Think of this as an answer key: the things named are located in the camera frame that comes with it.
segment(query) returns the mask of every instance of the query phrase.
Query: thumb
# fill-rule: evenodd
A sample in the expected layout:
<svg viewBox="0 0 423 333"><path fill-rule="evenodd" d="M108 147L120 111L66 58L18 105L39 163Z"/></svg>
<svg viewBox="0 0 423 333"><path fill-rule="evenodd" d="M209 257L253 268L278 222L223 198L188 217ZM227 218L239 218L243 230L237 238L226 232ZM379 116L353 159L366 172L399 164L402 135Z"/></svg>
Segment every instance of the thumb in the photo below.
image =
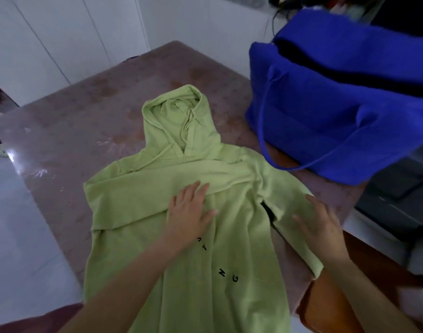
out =
<svg viewBox="0 0 423 333"><path fill-rule="evenodd" d="M203 224L207 225L210 221L218 214L217 209L210 209L204 215L202 215L201 221Z"/></svg>
<svg viewBox="0 0 423 333"><path fill-rule="evenodd" d="M304 234L304 236L308 237L310 235L309 228L307 228L307 224L303 221L302 218L300 218L298 215L293 215L292 218L296 221L297 227L301 232Z"/></svg>

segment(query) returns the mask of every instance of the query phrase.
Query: person's left hand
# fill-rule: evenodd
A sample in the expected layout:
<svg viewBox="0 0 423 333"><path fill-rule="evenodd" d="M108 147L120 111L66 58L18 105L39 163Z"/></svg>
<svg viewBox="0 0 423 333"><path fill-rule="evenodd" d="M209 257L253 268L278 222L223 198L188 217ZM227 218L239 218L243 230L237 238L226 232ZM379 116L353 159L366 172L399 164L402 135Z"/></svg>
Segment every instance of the person's left hand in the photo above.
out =
<svg viewBox="0 0 423 333"><path fill-rule="evenodd" d="M185 249L203 234L212 218L218 214L216 209L202 214L205 193L210 184L206 183L198 189L199 185L200 181L197 181L184 187L170 200L163 238L172 248Z"/></svg>

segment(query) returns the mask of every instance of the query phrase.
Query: patterned tablecloth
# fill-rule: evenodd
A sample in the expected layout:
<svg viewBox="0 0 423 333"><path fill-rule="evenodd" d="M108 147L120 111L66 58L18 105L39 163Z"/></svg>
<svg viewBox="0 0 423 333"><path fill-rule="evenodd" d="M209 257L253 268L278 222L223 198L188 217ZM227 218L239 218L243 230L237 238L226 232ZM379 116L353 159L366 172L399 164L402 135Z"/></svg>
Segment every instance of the patterned tablecloth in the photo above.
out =
<svg viewBox="0 0 423 333"><path fill-rule="evenodd" d="M90 252L92 213L82 184L111 162L145 146L141 108L146 100L184 84L208 97L222 142L259 151L244 113L250 81L180 42L171 42L0 118L0 138L24 179L70 266L82 282ZM294 166L273 147L282 166ZM330 182L307 170L294 172L344 220L364 186ZM297 253L272 233L295 311L312 280Z"/></svg>

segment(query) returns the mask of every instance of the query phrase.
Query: hood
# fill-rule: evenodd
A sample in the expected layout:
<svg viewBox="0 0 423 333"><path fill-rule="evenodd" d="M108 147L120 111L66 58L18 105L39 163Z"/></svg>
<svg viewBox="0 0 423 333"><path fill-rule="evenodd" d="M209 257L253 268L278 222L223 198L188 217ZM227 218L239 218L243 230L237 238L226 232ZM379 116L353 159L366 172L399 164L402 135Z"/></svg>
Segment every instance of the hood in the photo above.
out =
<svg viewBox="0 0 423 333"><path fill-rule="evenodd" d="M193 157L220 144L207 97L192 85L167 92L142 107L145 148L163 158Z"/></svg>

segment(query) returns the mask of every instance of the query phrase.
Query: hoodie sleeve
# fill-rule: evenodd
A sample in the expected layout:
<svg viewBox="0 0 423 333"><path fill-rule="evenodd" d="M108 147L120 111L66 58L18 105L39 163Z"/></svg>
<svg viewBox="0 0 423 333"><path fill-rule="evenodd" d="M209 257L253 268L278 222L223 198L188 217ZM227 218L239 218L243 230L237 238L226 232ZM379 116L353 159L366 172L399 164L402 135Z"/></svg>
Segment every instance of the hoodie sleeve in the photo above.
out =
<svg viewBox="0 0 423 333"><path fill-rule="evenodd" d="M275 215L275 227L308 264L315 277L319 277L323 265L310 251L292 218L292 215L297 214L308 220L314 220L314 209L305 198L306 194L312 195L312 193L292 174L272 167L261 154L253 150L248 150L248 153L248 158L253 161L259 175L257 187L259 201L264 201L271 209Z"/></svg>

